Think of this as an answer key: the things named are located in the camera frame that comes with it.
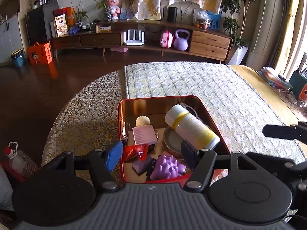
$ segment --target yellow band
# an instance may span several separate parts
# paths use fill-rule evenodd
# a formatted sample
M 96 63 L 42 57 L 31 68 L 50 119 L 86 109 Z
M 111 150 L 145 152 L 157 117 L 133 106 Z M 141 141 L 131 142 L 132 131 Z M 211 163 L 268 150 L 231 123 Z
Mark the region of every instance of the yellow band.
M 186 116 L 190 114 L 188 111 L 187 112 L 181 112 L 174 120 L 174 123 L 172 125 L 172 128 L 175 130 L 180 121 Z

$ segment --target black circular disc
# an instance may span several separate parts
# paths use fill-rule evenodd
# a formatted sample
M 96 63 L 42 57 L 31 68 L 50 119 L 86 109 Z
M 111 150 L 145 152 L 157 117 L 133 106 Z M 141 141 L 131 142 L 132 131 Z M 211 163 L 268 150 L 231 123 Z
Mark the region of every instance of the black circular disc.
M 292 194 L 269 173 L 240 170 L 214 182 L 209 188 L 208 199 L 218 212 L 232 220 L 264 224 L 285 216 L 292 203 Z
M 17 216 L 33 225 L 54 226 L 84 214 L 95 200 L 94 187 L 67 171 L 52 170 L 35 176 L 14 190 Z

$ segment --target red bottle cap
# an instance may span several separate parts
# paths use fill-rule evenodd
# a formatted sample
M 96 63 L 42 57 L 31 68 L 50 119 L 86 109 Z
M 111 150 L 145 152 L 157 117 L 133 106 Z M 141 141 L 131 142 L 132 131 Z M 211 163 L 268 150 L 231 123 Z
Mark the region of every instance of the red bottle cap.
M 4 153 L 5 153 L 6 155 L 11 154 L 11 151 L 12 151 L 12 149 L 11 149 L 10 147 L 5 147 L 5 149 L 4 149 Z

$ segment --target wooden drawer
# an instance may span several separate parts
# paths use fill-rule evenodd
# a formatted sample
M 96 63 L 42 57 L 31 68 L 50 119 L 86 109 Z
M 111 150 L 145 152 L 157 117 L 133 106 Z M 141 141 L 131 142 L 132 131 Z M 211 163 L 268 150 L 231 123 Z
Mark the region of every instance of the wooden drawer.
M 200 54 L 206 57 L 217 58 L 224 60 L 227 56 L 227 49 L 221 47 L 210 46 L 206 44 L 201 44 L 198 42 L 191 42 L 190 44 L 190 53 Z
M 80 38 L 78 36 L 65 36 L 50 39 L 51 49 L 80 47 Z
M 203 43 L 210 46 L 216 46 L 228 49 L 230 39 L 219 35 L 213 35 L 206 32 L 193 31 L 192 40 L 193 42 Z
M 81 46 L 120 46 L 122 45 L 121 34 L 92 34 L 80 36 Z

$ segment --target kettlebell handle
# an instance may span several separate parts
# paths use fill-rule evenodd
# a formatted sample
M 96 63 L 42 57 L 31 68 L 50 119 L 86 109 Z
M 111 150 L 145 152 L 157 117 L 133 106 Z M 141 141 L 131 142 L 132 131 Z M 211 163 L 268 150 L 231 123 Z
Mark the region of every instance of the kettlebell handle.
M 184 32 L 184 33 L 186 33 L 186 34 L 187 34 L 187 38 L 185 38 L 185 39 L 186 39 L 186 40 L 189 39 L 189 37 L 190 37 L 190 31 L 188 31 L 188 30 L 186 30 L 186 29 L 177 29 L 176 32 L 175 32 L 176 39 L 179 38 L 178 32 Z

